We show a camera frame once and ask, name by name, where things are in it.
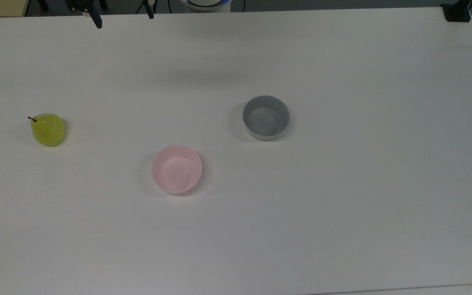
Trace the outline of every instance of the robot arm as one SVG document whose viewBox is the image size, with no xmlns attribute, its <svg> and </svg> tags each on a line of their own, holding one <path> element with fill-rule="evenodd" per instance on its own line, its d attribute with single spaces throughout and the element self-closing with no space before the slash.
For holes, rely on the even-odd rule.
<svg viewBox="0 0 472 295">
<path fill-rule="evenodd" d="M 107 1 L 99 0 L 99 2 L 101 8 L 107 10 Z M 154 5 L 154 2 L 155 0 L 143 0 L 143 5 L 147 10 L 148 17 L 151 19 L 154 18 L 154 13 L 152 12 L 152 9 L 150 9 L 150 5 Z M 103 21 L 94 7 L 94 0 L 65 0 L 65 3 L 71 11 L 80 11 L 82 14 L 90 15 L 90 18 L 92 18 L 96 27 L 98 29 L 101 28 Z"/>
</svg>

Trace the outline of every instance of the gray bowl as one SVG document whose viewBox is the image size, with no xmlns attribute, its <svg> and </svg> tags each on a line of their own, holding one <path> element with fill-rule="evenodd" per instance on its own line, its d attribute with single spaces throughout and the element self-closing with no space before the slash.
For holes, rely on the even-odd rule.
<svg viewBox="0 0 472 295">
<path fill-rule="evenodd" d="M 271 140 L 289 124 L 289 109 L 276 97 L 255 97 L 243 108 L 243 121 L 253 138 Z"/>
</svg>

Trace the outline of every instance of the bowl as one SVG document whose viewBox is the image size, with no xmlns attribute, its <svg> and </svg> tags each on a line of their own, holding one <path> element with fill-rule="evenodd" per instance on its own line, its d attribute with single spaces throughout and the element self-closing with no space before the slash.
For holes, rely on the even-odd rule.
<svg viewBox="0 0 472 295">
<path fill-rule="evenodd" d="M 202 175 L 202 160 L 191 148 L 171 145 L 159 151 L 150 168 L 152 179 L 164 191 L 181 194 L 191 189 Z"/>
<path fill-rule="evenodd" d="M 268 95 L 251 99 L 243 108 L 247 131 L 257 140 L 271 140 L 285 130 L 289 119 L 289 109 L 285 103 Z"/>
</svg>

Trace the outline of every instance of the pink bowl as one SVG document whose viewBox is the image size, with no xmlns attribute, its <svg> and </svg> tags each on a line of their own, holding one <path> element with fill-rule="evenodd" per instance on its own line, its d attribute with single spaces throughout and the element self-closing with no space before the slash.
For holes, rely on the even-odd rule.
<svg viewBox="0 0 472 295">
<path fill-rule="evenodd" d="M 171 145 L 152 160 L 152 179 L 166 192 L 181 194 L 191 189 L 202 175 L 202 160 L 191 148 Z"/>
</svg>

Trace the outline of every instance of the floor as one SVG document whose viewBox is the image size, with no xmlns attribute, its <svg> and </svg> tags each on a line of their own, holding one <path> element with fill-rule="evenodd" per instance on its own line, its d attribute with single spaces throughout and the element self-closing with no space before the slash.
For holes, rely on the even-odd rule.
<svg viewBox="0 0 472 295">
<path fill-rule="evenodd" d="M 156 13 L 169 13 L 169 1 L 172 13 L 183 13 L 179 0 L 159 0 Z M 351 9 L 351 8 L 390 8 L 390 7 L 438 7 L 442 3 L 454 3 L 455 0 L 245 0 L 245 11 L 297 11 L 313 9 Z M 27 16 L 79 15 L 68 10 L 64 0 L 46 0 L 49 11 L 42 11 L 37 0 L 30 0 Z M 109 9 L 103 11 L 96 1 L 96 8 L 101 15 L 133 14 L 141 0 L 107 0 Z M 231 10 L 242 11 L 244 0 L 233 0 Z"/>
</svg>

